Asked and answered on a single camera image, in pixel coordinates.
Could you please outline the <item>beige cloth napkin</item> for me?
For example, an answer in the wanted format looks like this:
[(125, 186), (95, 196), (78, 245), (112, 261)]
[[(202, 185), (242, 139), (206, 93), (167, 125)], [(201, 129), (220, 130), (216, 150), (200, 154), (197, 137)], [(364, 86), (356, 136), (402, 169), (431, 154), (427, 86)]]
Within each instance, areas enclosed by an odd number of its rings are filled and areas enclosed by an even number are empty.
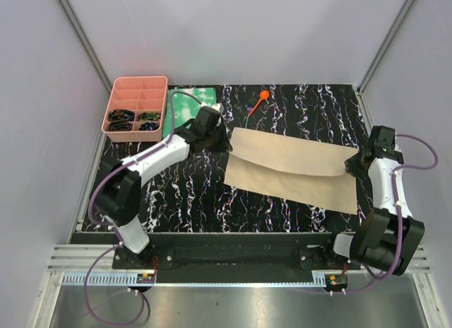
[(356, 148), (236, 127), (225, 184), (341, 213), (357, 214)]

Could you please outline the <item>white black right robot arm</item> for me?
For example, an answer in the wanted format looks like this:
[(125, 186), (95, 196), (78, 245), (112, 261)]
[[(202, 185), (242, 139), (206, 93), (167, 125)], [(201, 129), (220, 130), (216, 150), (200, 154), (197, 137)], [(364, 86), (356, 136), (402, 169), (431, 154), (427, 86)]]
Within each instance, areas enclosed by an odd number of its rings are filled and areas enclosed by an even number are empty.
[[(424, 144), (433, 154), (429, 166), (405, 163), (396, 143), (399, 137)], [(337, 234), (332, 245), (321, 250), (321, 261), (336, 269), (348, 258), (362, 265), (376, 280), (400, 276), (407, 269), (425, 232), (424, 224), (413, 218), (405, 198), (403, 171), (431, 170), (438, 164), (435, 150), (416, 136), (398, 134), (385, 126), (372, 127), (367, 145), (345, 161), (346, 172), (368, 177), (373, 208), (353, 235)]]

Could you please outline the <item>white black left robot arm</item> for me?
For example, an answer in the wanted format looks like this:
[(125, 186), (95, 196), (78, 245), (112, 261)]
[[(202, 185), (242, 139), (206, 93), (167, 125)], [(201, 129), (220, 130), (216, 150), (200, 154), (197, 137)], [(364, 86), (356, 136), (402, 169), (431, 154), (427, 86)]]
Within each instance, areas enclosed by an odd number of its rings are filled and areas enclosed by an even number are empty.
[(192, 154), (230, 152), (223, 110), (220, 103), (203, 105), (195, 118), (173, 128), (164, 140), (140, 155), (102, 166), (104, 176), (90, 200), (90, 213), (97, 210), (105, 216), (105, 225), (129, 251), (127, 258), (136, 268), (146, 268), (153, 258), (153, 244), (138, 219), (143, 186)]

